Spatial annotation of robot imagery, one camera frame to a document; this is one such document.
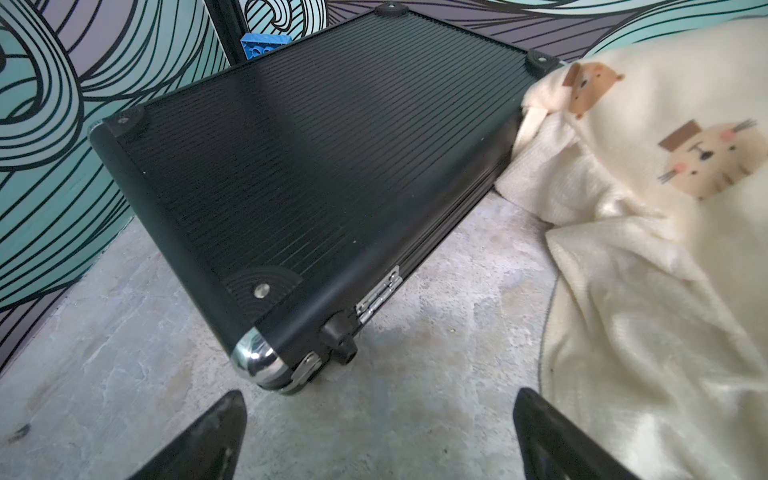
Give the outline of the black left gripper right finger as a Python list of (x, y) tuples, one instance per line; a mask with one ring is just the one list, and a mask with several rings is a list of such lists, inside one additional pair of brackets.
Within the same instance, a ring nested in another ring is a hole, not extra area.
[(531, 388), (519, 390), (513, 421), (527, 479), (637, 479)]

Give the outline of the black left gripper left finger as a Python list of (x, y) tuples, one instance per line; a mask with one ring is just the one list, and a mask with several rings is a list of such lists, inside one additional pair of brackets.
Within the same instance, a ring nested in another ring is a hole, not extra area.
[(131, 477), (212, 479), (234, 477), (247, 425), (242, 392), (231, 390)]

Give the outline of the cream bear print pillow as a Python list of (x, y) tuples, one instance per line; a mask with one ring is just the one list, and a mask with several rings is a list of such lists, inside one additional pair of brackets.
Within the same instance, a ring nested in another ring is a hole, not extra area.
[(767, 475), (767, 19), (611, 49), (522, 102), (550, 224), (543, 396), (642, 479)]

